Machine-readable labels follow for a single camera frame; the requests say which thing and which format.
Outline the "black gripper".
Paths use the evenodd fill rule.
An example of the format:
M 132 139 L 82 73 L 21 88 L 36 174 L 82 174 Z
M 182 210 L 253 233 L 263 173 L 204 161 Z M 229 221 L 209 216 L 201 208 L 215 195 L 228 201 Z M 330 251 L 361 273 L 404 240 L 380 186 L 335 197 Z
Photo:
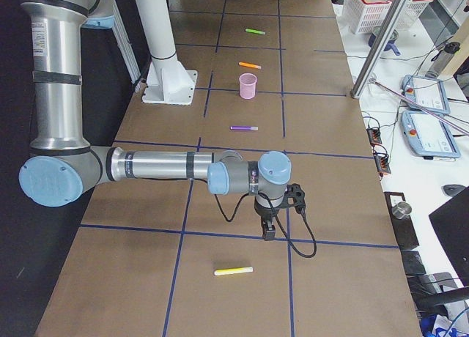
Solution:
M 270 204 L 267 199 L 261 196 L 254 197 L 254 209 L 260 216 L 262 225 L 262 238 L 265 241 L 274 240 L 276 237 L 275 226 L 268 221 L 275 221 L 279 212 L 279 207 L 282 205 L 283 198 L 271 199 Z

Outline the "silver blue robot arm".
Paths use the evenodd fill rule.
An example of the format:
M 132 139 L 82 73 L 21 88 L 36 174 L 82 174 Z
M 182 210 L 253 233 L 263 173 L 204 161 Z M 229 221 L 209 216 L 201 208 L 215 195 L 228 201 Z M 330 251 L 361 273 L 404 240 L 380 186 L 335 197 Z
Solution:
M 82 129 L 81 30 L 110 28 L 114 0 L 20 0 L 32 21 L 32 73 L 38 134 L 19 171 L 23 192 L 46 207 L 61 207 L 104 182 L 122 179 L 201 179 L 216 196 L 254 196 L 262 236 L 281 228 L 292 164 L 277 151 L 245 161 L 233 151 L 151 152 L 91 145 Z

